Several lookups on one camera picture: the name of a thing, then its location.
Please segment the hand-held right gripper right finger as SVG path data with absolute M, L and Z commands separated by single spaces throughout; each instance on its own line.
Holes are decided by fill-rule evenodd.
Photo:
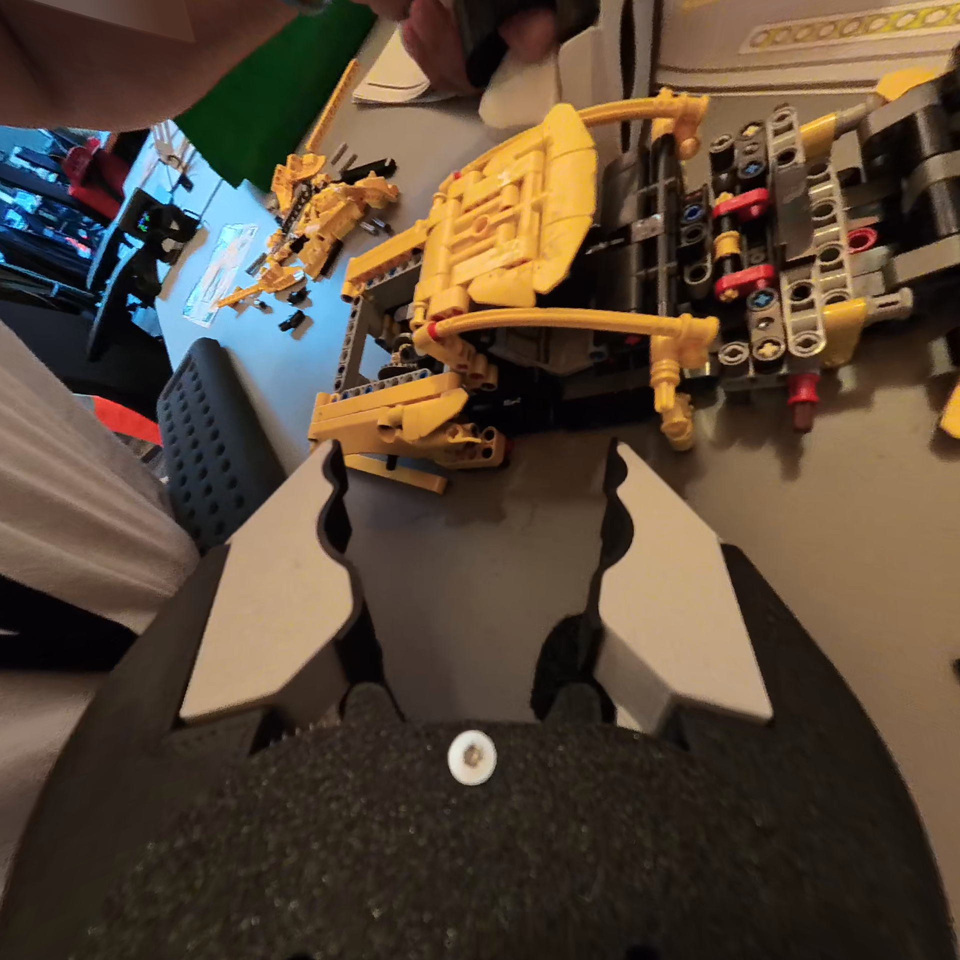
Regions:
M 714 530 L 622 441 L 607 461 L 593 676 L 616 722 L 660 734 L 678 709 L 773 718 Z

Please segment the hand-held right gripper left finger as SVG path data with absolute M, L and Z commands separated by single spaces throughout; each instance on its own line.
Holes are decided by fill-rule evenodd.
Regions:
M 346 695 L 364 593 L 347 557 L 344 454 L 323 441 L 233 534 L 179 717 L 318 724 Z

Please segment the yellow black brick car model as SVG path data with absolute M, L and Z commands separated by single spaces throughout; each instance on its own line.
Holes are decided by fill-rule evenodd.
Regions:
M 687 451 L 701 394 L 771 390 L 809 433 L 863 332 L 958 283 L 958 58 L 805 124 L 781 104 L 694 187 L 708 102 L 556 104 L 351 259 L 310 448 L 441 492 L 398 462 L 495 469 L 516 435 L 646 417 Z

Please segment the person's left forearm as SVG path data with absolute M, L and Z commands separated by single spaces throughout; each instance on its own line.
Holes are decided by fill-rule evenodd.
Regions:
M 182 9 L 191 38 L 2 2 L 2 125 L 150 127 L 196 104 L 297 17 L 277 1 L 187 1 Z

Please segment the grey desk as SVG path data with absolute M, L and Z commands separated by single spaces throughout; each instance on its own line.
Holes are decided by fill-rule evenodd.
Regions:
M 621 439 L 842 674 L 899 765 L 958 920 L 958 442 L 935 428 L 954 316 L 948 304 L 865 342 L 806 439 L 765 398 L 700 412 L 688 453 L 648 421 L 520 437 L 507 468 L 455 475 L 442 496 L 351 471 L 348 556 L 403 713 L 534 719 L 536 657 L 586 604 Z

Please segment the person's left hand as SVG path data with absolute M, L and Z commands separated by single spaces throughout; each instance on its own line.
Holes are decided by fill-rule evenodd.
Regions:
M 471 82 L 454 12 L 443 2 L 392 2 L 381 16 L 398 24 L 406 52 L 434 90 L 468 95 L 484 89 Z M 506 19 L 497 34 L 517 61 L 541 62 L 558 44 L 556 14 L 543 6 L 522 10 Z

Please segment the light grey garment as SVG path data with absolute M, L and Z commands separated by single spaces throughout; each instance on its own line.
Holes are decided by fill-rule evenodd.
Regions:
M 195 570 L 165 486 L 6 323 L 1 373 L 2 886 L 100 684 Z

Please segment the pile of yellow brick parts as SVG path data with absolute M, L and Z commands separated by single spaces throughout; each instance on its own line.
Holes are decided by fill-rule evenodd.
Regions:
M 327 159 L 291 153 L 274 167 L 270 191 L 279 224 L 267 242 L 256 281 L 236 288 L 217 306 L 238 308 L 260 295 L 280 296 L 316 281 L 330 258 L 371 210 L 383 210 L 400 196 L 393 178 L 368 176 L 350 185 L 325 172 Z

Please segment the green storage bin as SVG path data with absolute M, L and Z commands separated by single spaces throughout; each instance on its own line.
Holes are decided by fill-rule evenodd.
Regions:
M 176 116 L 176 125 L 230 186 L 249 182 L 268 192 L 275 168 L 308 135 L 376 21 L 348 1 L 298 15 Z

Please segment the open instruction booklet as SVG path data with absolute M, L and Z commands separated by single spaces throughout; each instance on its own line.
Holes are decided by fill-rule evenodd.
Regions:
M 651 123 L 689 158 L 714 96 L 861 92 L 871 108 L 957 62 L 958 2 L 599 2 L 559 47 L 558 103 L 589 126 Z

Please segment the clear plastic bag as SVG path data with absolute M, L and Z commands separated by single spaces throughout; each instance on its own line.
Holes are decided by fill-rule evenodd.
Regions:
M 255 222 L 229 223 L 221 228 L 206 267 L 186 296 L 182 318 L 203 329 L 211 326 L 220 310 L 217 304 L 234 292 L 237 275 L 248 266 L 258 233 Z

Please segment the black office chair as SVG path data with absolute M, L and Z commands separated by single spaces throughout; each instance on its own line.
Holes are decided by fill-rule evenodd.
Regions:
M 165 207 L 162 233 L 134 234 L 138 213 L 152 205 Z M 86 358 L 102 359 L 124 324 L 132 322 L 132 308 L 154 307 L 162 292 L 161 266 L 172 266 L 195 238 L 201 221 L 168 200 L 135 188 L 102 234 L 89 266 L 87 291 L 98 296 L 98 309 L 87 340 Z

